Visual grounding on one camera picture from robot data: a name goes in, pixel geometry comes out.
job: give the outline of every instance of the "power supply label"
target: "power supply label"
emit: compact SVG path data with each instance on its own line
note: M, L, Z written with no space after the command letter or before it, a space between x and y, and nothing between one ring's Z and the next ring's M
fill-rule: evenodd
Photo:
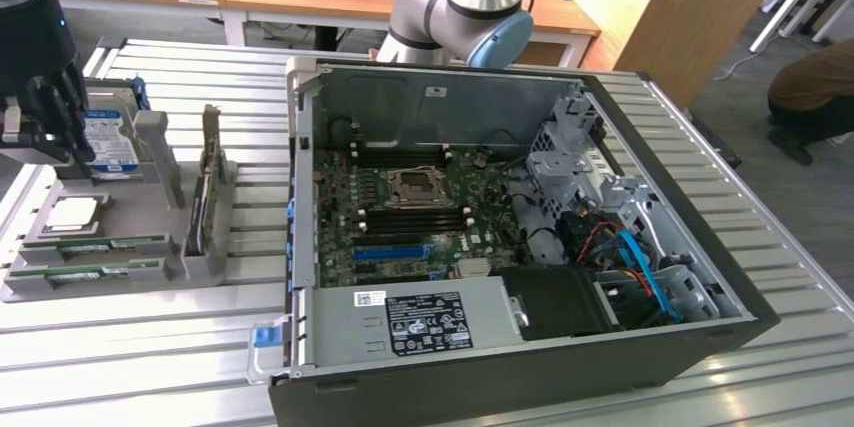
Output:
M398 357L473 347L459 292L386 297L385 313Z

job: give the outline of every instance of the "blue latch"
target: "blue latch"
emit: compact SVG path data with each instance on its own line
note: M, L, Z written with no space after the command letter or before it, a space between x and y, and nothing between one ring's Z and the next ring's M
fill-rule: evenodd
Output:
M281 345L281 326L257 327L252 331L253 347L274 347Z

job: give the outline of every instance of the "motherboard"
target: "motherboard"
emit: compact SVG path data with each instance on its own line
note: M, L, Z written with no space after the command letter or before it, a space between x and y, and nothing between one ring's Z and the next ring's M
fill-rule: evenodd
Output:
M484 148L314 156L320 286L485 276L529 255Z

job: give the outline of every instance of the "blue pcie slot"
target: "blue pcie slot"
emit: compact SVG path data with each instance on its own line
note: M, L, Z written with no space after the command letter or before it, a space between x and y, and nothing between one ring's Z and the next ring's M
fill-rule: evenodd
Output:
M388 247L385 249L356 249L352 251L352 260L424 260L432 254L432 244Z

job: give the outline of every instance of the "blue cable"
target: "blue cable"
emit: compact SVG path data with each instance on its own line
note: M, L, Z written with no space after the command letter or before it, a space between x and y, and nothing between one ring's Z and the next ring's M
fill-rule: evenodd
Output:
M631 253L635 256L635 259L640 264L640 269L643 269L643 275L645 275L647 281L649 282L649 287L652 288L652 293L655 294L655 299L657 300L657 304L661 306L661 310L667 312L673 319L681 320L681 314L676 312L676 310L669 305L669 301L667 300L667 295L664 295L664 292L661 292L661 289L657 286L657 282L655 281L655 277L652 276L652 269L649 269L649 264L645 261L645 256L643 255L643 252L640 251L640 246L637 245L637 241L631 236L627 230L620 230L617 234L625 241L625 244L628 244L628 249L631 250Z

